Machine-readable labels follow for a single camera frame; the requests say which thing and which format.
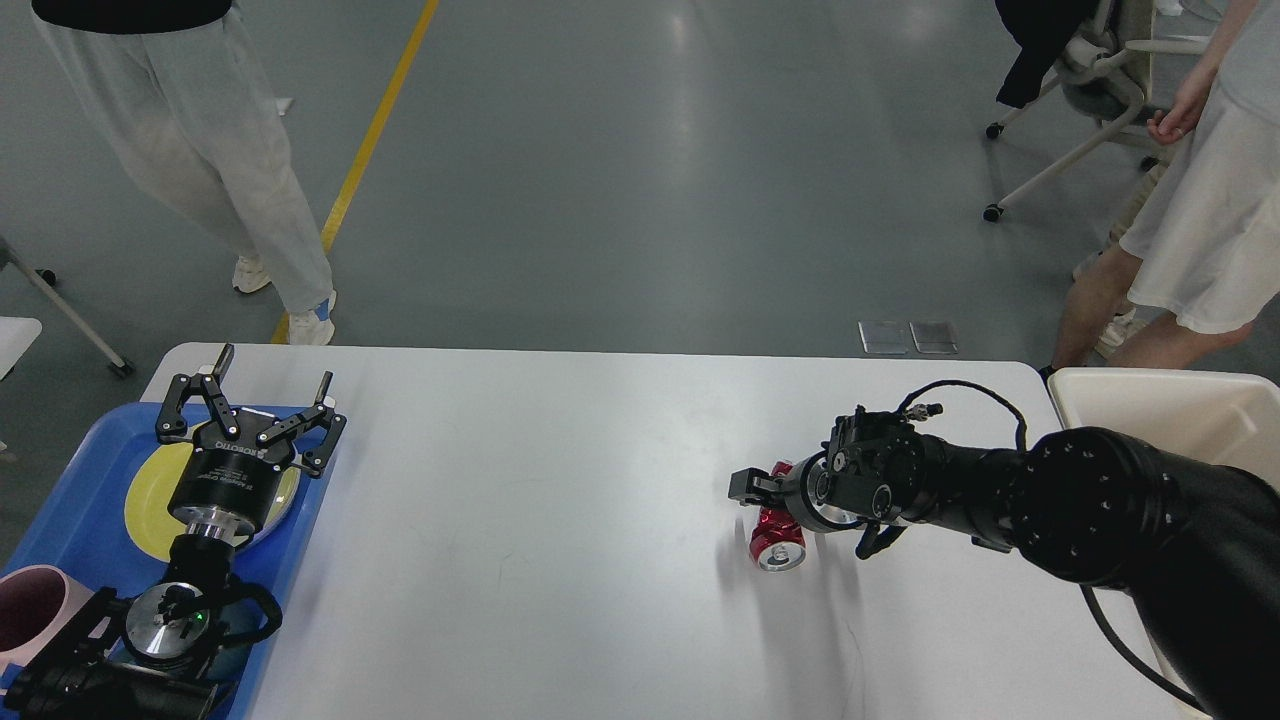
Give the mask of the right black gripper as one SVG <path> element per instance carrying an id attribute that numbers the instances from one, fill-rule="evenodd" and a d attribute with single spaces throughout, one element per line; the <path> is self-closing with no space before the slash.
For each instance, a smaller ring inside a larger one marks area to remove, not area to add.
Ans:
<path id="1" fill-rule="evenodd" d="M 730 501 L 742 506 L 787 510 L 804 529 L 818 534 L 851 530 L 861 525 L 856 557 L 868 560 L 892 546 L 906 527 L 864 521 L 854 512 L 817 498 L 818 480 L 826 474 L 826 455 L 818 452 L 783 473 L 744 468 L 730 477 Z"/>

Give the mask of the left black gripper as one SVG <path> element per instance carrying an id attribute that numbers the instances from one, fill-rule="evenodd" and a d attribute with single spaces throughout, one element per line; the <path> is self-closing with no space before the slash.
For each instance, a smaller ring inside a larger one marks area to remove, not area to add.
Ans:
<path id="1" fill-rule="evenodd" d="M 210 372 L 175 374 L 154 429 L 160 445 L 184 441 L 189 429 L 184 407 L 193 397 L 204 401 L 211 420 L 195 428 L 192 452 L 166 511 L 186 527 L 218 528 L 216 538 L 228 544 L 250 546 L 283 520 L 300 488 L 300 470 L 320 477 L 328 469 L 346 416 L 326 402 L 332 372 L 324 372 L 315 400 L 300 413 L 285 419 L 237 416 L 221 391 L 234 355 L 236 346 L 224 345 Z M 294 442 L 317 428 L 324 429 L 319 445 L 293 460 Z"/>

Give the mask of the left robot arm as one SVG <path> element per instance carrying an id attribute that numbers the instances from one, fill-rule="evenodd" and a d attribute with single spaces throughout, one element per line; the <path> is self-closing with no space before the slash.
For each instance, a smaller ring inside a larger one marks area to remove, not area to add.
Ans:
<path id="1" fill-rule="evenodd" d="M 244 719 L 282 628 L 346 416 L 234 405 L 234 356 L 84 437 L 3 580 L 5 719 Z"/>

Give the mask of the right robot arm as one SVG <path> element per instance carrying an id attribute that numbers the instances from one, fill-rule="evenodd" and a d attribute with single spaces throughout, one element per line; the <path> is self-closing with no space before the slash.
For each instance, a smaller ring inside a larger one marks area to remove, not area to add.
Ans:
<path id="1" fill-rule="evenodd" d="M 818 534 L 860 529 L 869 559 L 910 525 L 1018 551 L 1078 585 L 1111 646 L 1213 719 L 1277 716 L 1277 491 L 1239 468 L 1079 427 L 1012 448 L 923 434 L 942 413 L 911 392 L 891 411 L 836 418 L 820 450 L 782 473 L 746 468 L 730 500 Z"/>

